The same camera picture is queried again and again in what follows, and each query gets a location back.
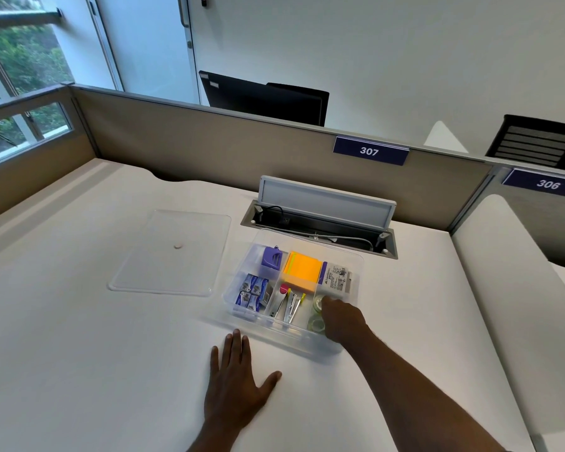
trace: black monitor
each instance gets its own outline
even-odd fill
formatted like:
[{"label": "black monitor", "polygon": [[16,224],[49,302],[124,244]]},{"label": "black monitor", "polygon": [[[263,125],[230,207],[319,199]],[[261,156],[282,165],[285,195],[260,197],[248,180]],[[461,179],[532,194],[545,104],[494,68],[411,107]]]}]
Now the black monitor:
[{"label": "black monitor", "polygon": [[318,96],[206,71],[199,71],[199,76],[210,106],[320,125],[322,98]]}]

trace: office chair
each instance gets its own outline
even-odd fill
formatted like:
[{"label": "office chair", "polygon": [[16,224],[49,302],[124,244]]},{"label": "office chair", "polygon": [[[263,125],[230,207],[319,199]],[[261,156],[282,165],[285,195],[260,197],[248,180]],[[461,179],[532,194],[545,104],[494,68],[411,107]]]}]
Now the office chair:
[{"label": "office chair", "polygon": [[486,156],[565,170],[565,123],[506,114]]},{"label": "office chair", "polygon": [[298,87],[297,85],[287,85],[286,83],[267,83],[271,87],[276,87],[278,89],[293,90],[295,92],[303,93],[305,95],[316,96],[322,100],[322,108],[320,109],[320,123],[318,125],[324,126],[324,120],[326,118],[326,108],[328,106],[328,97],[331,95],[329,92],[324,90],[308,89],[307,87]]}]

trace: hand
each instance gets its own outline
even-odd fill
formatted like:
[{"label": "hand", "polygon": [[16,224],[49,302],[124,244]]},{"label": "hand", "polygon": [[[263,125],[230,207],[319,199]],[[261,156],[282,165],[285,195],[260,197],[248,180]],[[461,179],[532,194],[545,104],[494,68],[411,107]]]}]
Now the hand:
[{"label": "hand", "polygon": [[345,348],[370,331],[358,308],[330,296],[322,298],[322,319],[326,337]]},{"label": "hand", "polygon": [[211,372],[205,395],[205,424],[238,434],[266,404],[282,377],[273,372],[261,387],[256,386],[251,370],[249,338],[234,330],[226,336],[222,365],[218,364],[218,348],[211,349]]}]

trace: door handle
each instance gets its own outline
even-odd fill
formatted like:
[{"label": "door handle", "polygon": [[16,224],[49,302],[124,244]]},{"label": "door handle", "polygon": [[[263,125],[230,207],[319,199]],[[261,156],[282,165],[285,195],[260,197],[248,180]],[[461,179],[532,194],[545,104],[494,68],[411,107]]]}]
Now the door handle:
[{"label": "door handle", "polygon": [[178,0],[178,8],[180,9],[180,22],[182,22],[183,27],[190,28],[190,21],[187,21],[184,15],[184,2],[182,0]]}]

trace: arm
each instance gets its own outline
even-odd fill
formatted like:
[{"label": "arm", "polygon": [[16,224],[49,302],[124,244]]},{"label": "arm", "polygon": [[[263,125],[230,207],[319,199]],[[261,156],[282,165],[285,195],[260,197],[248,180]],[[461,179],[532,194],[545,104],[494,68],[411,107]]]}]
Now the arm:
[{"label": "arm", "polygon": [[380,341],[359,309],[325,297],[322,318],[326,336],[358,364],[399,452],[504,451],[464,409]]},{"label": "arm", "polygon": [[281,376],[280,371],[273,372],[261,387],[256,386],[249,338],[241,339],[239,330],[226,336],[222,365],[218,348],[212,347],[205,421],[188,452],[229,452],[240,431],[266,404]]}]

